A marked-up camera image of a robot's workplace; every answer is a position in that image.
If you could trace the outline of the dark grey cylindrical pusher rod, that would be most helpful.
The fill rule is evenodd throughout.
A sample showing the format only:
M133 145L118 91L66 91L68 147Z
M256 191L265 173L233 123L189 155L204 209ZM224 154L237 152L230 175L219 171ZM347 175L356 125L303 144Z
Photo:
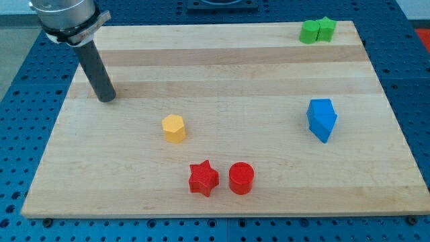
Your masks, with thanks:
M93 40L74 48L82 69L100 102L115 99L116 91Z

